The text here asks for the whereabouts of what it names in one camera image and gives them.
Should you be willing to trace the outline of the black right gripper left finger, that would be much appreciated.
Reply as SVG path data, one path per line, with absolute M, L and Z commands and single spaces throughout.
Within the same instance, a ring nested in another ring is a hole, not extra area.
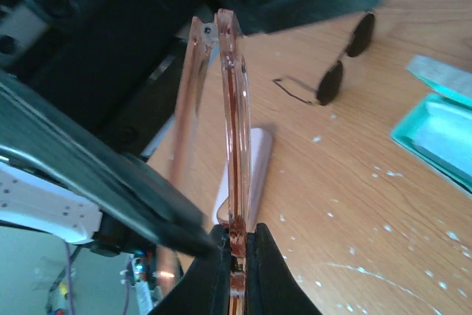
M 231 263 L 228 230 L 217 225 L 210 236 L 218 247 L 208 256 L 194 259 L 176 287 L 150 315 L 228 313 Z

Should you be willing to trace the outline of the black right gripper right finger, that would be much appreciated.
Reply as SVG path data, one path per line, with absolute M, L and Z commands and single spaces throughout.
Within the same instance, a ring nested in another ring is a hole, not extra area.
M 248 234 L 246 313 L 321 315 L 292 276 L 266 224 Z

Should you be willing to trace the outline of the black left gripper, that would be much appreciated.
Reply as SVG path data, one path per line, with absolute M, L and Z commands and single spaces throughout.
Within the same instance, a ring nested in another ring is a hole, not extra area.
M 178 31 L 250 0 L 1 0 L 1 68 L 120 152 L 143 151 L 173 112 Z

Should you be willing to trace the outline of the transparent orange sunglasses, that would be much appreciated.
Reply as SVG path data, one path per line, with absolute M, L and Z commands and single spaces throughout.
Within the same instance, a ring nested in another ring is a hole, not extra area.
M 248 78 L 239 44 L 242 37 L 237 17 L 231 10 L 220 9 L 215 14 L 215 20 L 209 24 L 197 17 L 192 19 L 176 102 L 173 160 L 169 166 L 170 183 L 183 190 L 187 165 L 192 157 L 209 57 L 217 46 L 221 59 L 229 186 L 228 223 L 221 224 L 228 230 L 231 252 L 227 314 L 244 314 L 246 310 L 246 223 L 249 221 L 251 198 L 251 134 Z M 161 250 L 158 253 L 156 278 L 162 290 L 162 299 L 180 281 L 171 272 L 177 259 L 172 252 Z

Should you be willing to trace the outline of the grey green glasses case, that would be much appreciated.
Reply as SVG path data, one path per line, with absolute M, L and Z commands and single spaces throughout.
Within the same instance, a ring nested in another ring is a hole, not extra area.
M 392 140 L 471 196 L 471 73 L 423 55 L 406 70 L 432 93 L 394 127 Z

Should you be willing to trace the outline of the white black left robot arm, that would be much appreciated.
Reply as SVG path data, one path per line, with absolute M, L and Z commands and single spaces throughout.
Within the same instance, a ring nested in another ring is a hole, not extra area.
M 122 113 L 186 23 L 188 61 L 211 50 L 203 5 L 237 19 L 218 34 L 225 72 L 246 73 L 241 35 L 368 10 L 381 0 L 1 0 L 1 219 L 91 243 L 105 215 L 189 255 L 212 248 L 201 212 L 158 173 L 125 161 L 147 141 Z

